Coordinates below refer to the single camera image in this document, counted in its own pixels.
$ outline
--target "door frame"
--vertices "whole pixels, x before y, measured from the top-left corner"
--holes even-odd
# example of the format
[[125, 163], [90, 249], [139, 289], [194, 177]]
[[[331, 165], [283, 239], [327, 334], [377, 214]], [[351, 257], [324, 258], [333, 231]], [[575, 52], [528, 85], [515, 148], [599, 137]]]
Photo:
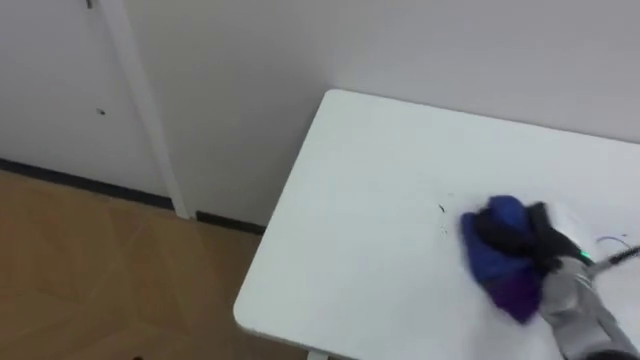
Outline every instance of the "door frame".
[[149, 137], [151, 150], [160, 168], [160, 173], [173, 202], [176, 215], [183, 219], [195, 216], [195, 212], [187, 210], [184, 197], [180, 191], [167, 138], [162, 124], [160, 109], [155, 101], [149, 79], [142, 65], [138, 46], [133, 37], [131, 22], [127, 14], [124, 0], [102, 0], [96, 4], [102, 9], [109, 33], [115, 45], [120, 66], [124, 70], [134, 105], [142, 120], [144, 131]]

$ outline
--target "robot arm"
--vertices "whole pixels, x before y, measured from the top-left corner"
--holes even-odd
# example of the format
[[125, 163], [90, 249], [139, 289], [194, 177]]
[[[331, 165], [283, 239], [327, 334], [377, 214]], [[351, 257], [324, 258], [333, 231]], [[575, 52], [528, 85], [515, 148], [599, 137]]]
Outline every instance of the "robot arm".
[[[628, 251], [625, 258], [637, 252]], [[567, 360], [640, 359], [594, 288], [594, 276], [602, 271], [598, 269], [610, 268], [605, 265], [610, 260], [587, 266], [575, 258], [561, 257], [560, 266], [544, 279], [540, 313]]]

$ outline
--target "wooden floor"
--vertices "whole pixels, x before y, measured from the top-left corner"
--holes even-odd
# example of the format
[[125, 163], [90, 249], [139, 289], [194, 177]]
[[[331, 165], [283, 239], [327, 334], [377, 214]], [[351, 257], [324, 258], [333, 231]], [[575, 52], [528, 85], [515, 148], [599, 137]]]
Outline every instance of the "wooden floor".
[[305, 359], [234, 323], [258, 242], [0, 172], [0, 359]]

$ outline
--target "black trim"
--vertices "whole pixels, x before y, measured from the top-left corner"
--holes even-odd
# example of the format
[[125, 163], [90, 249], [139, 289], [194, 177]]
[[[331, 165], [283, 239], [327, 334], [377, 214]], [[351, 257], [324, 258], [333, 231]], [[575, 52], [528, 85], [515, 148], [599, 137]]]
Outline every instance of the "black trim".
[[115, 198], [139, 202], [162, 209], [173, 210], [171, 199], [166, 196], [149, 194], [140, 190], [133, 190], [122, 186], [111, 185], [97, 180], [91, 180], [80, 176], [70, 175], [59, 171], [43, 169], [37, 166], [26, 165], [15, 161], [0, 159], [0, 170], [31, 178], [66, 185], [82, 190], [92, 191]]
[[267, 228], [266, 226], [252, 224], [240, 220], [233, 220], [224, 216], [208, 214], [203, 211], [196, 211], [196, 220], [202, 223], [217, 225], [227, 229], [244, 231], [256, 235], [263, 235], [264, 231]]

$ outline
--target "white wall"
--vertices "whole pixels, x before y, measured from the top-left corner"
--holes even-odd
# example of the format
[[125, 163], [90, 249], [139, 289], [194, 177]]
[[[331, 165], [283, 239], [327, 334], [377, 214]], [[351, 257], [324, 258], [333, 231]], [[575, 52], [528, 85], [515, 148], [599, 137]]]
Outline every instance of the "white wall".
[[109, 35], [83, 1], [0, 1], [0, 158], [167, 195]]
[[127, 6], [191, 211], [266, 223], [331, 87], [640, 141], [637, 0]]

